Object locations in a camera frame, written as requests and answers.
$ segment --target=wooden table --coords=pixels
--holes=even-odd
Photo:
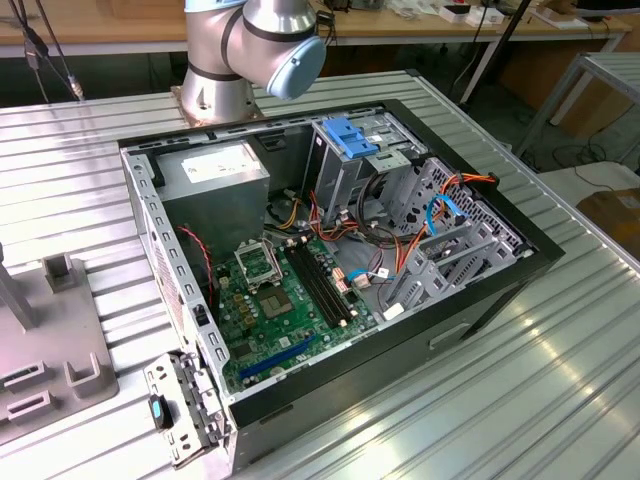
[[[115,18],[107,0],[45,0],[47,15],[62,44],[65,55],[104,55],[116,53],[157,53],[186,51],[184,15],[167,20],[123,20]],[[36,13],[32,1],[27,0],[28,12]],[[320,9],[317,2],[311,2]],[[0,16],[11,17],[7,2],[0,2]],[[42,20],[31,25],[49,41]],[[498,44],[506,22],[497,27],[483,27],[478,42],[488,42],[480,65],[465,92],[463,101],[471,94],[487,62]],[[602,51],[612,51],[630,27],[611,19],[608,27],[595,24],[590,30],[558,30],[542,20],[532,18],[516,29],[513,41],[607,39]],[[434,15],[407,20],[390,10],[366,12],[351,10],[336,12],[338,46],[399,45],[428,43],[470,43],[476,32],[467,24],[452,25]],[[6,22],[0,23],[0,58],[24,55],[22,34]]]

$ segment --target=metal mounting plate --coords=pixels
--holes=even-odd
[[[42,269],[12,278],[35,315],[26,332],[0,300],[0,445],[118,393],[81,261],[52,293]]]

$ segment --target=motherboard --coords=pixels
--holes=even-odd
[[[223,374],[231,392],[377,326],[359,292],[336,278],[340,268],[321,240],[267,249],[271,259],[261,258],[256,247],[250,258],[214,268],[221,284],[218,328],[231,353]],[[247,276],[268,273],[270,263],[280,279],[254,289]]]

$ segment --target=ram slot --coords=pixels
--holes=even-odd
[[[348,321],[351,318],[349,310],[307,247],[288,248],[284,254],[327,325],[337,328],[341,320]]]

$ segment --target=blue drive bay latch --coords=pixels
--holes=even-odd
[[[369,143],[360,129],[346,118],[330,118],[322,122],[322,126],[326,128],[331,139],[344,148],[344,153],[349,158],[366,157],[380,151],[377,145]]]

